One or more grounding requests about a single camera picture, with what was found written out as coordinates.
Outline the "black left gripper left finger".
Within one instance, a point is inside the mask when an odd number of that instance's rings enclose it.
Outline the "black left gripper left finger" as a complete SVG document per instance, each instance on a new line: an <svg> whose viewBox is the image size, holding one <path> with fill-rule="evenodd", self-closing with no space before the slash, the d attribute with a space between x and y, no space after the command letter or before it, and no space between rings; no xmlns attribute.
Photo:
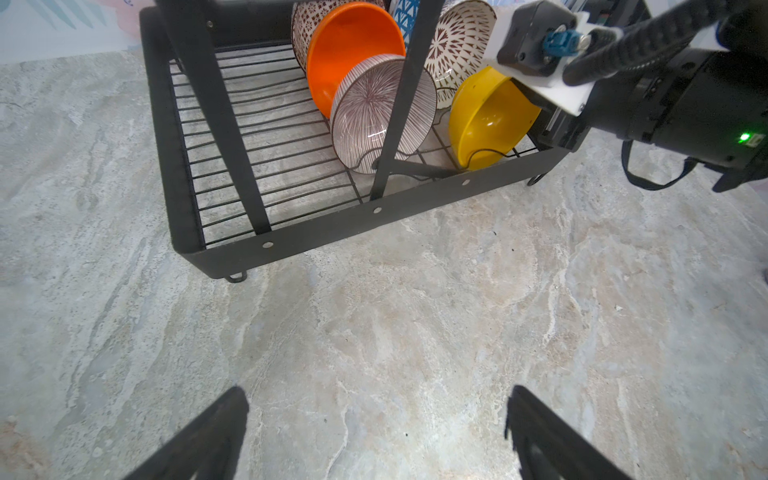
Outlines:
<svg viewBox="0 0 768 480"><path fill-rule="evenodd" d="M231 387L127 477L232 479L248 413L244 390Z"/></svg>

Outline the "yellow plastic bowl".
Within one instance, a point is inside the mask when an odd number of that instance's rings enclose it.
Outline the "yellow plastic bowl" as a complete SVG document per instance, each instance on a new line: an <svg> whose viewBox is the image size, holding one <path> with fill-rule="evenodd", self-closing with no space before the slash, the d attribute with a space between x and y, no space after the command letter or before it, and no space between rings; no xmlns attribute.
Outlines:
<svg viewBox="0 0 768 480"><path fill-rule="evenodd" d="M510 153L541 113L511 78L487 66L465 80L449 120L452 150L465 170L489 167Z"/></svg>

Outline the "white lattice patterned bowl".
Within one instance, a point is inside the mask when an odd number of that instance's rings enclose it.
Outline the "white lattice patterned bowl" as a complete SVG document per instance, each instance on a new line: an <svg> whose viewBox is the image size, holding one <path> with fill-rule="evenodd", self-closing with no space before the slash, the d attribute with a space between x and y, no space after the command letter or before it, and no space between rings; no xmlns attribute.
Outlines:
<svg viewBox="0 0 768 480"><path fill-rule="evenodd" d="M425 61L437 91L437 109L447 109L461 84L479 71L496 23L486 1L447 1Z"/></svg>

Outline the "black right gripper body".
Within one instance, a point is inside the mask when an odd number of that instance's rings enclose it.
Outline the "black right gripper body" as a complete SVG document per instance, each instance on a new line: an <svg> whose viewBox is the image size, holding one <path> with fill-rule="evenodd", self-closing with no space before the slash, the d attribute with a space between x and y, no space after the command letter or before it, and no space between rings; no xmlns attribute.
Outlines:
<svg viewBox="0 0 768 480"><path fill-rule="evenodd" d="M568 152L577 151L591 127L578 116L570 115L520 81L515 86L535 106L541 109L528 136L538 148L562 148Z"/></svg>

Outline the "pink striped patterned bowl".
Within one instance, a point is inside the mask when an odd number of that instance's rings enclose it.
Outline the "pink striped patterned bowl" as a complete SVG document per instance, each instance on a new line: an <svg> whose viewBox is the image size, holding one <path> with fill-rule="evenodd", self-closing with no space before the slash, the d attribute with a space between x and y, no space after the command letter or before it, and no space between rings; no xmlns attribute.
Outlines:
<svg viewBox="0 0 768 480"><path fill-rule="evenodd" d="M353 67L333 99L330 132L334 151L350 170L372 174L382 153L405 58L372 56ZM423 70L395 158L406 160L416 152L431 129L437 91L431 75Z"/></svg>

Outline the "blue triangle patterned bowl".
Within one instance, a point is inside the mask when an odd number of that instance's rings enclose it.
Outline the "blue triangle patterned bowl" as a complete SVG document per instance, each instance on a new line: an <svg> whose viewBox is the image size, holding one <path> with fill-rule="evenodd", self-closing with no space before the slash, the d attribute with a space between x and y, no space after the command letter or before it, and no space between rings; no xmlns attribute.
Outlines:
<svg viewBox="0 0 768 480"><path fill-rule="evenodd" d="M416 23L420 0L391 0L389 13L395 20L404 44L409 47L411 35Z"/></svg>

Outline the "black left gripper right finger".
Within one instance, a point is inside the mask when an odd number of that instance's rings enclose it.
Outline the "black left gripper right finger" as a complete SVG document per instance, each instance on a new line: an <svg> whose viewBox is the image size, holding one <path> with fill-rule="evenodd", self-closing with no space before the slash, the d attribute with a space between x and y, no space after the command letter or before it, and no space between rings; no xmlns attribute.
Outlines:
<svg viewBox="0 0 768 480"><path fill-rule="evenodd" d="M627 479L629 476L523 385L507 401L505 438L523 479Z"/></svg>

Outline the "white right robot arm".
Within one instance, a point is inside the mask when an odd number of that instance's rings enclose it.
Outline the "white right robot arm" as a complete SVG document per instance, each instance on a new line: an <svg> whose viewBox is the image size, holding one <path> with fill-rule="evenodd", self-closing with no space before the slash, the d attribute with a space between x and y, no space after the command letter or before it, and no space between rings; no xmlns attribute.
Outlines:
<svg viewBox="0 0 768 480"><path fill-rule="evenodd" d="M545 117L534 142L577 150L600 130L719 174L724 192L767 176L767 5L683 1L652 16L641 1L591 1L579 17L551 1L519 6L488 53Z"/></svg>

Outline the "orange plastic bowl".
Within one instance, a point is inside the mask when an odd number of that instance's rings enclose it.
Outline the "orange plastic bowl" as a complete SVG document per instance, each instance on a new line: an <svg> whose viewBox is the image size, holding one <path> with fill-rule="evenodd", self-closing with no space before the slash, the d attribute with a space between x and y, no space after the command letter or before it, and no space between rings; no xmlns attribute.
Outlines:
<svg viewBox="0 0 768 480"><path fill-rule="evenodd" d="M324 117L331 115L336 91L350 70L380 54L406 54L400 29L384 8L353 1L323 18L310 41L306 76L312 99Z"/></svg>

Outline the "brown floral patterned bowl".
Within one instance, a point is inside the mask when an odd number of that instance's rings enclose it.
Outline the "brown floral patterned bowl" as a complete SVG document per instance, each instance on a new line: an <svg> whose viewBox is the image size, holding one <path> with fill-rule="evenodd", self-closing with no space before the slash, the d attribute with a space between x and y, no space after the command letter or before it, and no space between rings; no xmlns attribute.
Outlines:
<svg viewBox="0 0 768 480"><path fill-rule="evenodd" d="M392 16L384 14L385 8L382 1L368 1L371 7L358 7L365 1L313 1L295 3L292 14L292 45L296 58L307 77L310 77L309 62L310 44L315 29L322 23L325 17L333 10L341 8L348 12L356 11L350 20L372 20L371 29L363 31L359 25L349 33L346 43L341 40L336 42L339 53L343 53L342 61L349 71L360 61L381 53L403 53L403 47L394 47L394 31L396 22Z"/></svg>

